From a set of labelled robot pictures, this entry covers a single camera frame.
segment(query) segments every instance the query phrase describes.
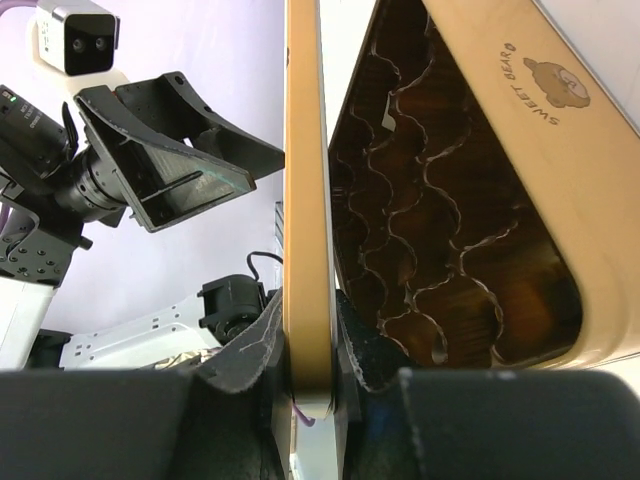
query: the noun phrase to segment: bear face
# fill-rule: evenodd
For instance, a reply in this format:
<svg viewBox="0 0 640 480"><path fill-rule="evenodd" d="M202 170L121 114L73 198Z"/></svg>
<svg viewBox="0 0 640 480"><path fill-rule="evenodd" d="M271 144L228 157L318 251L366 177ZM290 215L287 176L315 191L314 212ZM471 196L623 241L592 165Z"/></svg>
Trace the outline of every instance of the bear face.
<svg viewBox="0 0 640 480"><path fill-rule="evenodd" d="M591 103L586 87L562 65L538 63L530 58L525 58L524 64L531 70L536 84L547 94L547 101L554 107L584 108Z"/></svg>

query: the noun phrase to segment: camera lens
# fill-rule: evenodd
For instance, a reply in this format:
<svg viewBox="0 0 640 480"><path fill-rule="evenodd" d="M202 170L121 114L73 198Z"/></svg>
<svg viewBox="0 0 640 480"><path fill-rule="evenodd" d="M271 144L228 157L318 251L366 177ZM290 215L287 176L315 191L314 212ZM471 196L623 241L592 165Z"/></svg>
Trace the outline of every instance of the camera lens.
<svg viewBox="0 0 640 480"><path fill-rule="evenodd" d="M82 53L82 52L84 52L84 48L85 48L85 45L84 45L84 41L83 40L81 40L79 38L76 38L73 41L73 51L74 52Z"/></svg>

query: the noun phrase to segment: camera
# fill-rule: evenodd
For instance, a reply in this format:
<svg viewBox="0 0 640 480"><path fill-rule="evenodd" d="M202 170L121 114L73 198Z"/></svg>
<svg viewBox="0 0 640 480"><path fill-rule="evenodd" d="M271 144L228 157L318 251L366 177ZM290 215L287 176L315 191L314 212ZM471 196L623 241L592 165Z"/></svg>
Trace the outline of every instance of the camera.
<svg viewBox="0 0 640 480"><path fill-rule="evenodd" d="M89 0L39 0L40 58L68 76L106 72L118 46L119 19Z"/></svg>

